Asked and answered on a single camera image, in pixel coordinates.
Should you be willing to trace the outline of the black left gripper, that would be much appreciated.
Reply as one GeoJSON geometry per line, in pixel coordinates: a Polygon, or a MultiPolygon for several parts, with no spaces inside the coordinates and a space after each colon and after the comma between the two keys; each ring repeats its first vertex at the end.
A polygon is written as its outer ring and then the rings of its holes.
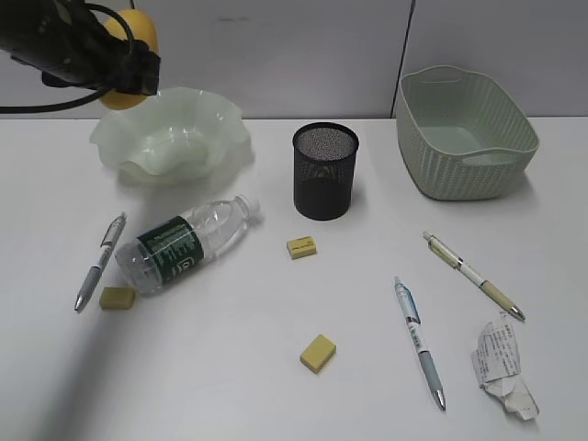
{"type": "Polygon", "coordinates": [[[90,62],[94,69],[89,80],[91,90],[108,89],[130,95],[153,96],[159,86],[161,58],[147,44],[147,39],[131,32],[118,38],[104,27],[89,30],[90,62]]]}

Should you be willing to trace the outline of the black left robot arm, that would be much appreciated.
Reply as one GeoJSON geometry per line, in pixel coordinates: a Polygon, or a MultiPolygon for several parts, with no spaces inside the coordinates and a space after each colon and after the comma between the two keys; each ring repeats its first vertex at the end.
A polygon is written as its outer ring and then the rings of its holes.
{"type": "Polygon", "coordinates": [[[86,1],[3,1],[1,50],[50,87],[152,96],[161,58],[122,11],[86,1]]]}

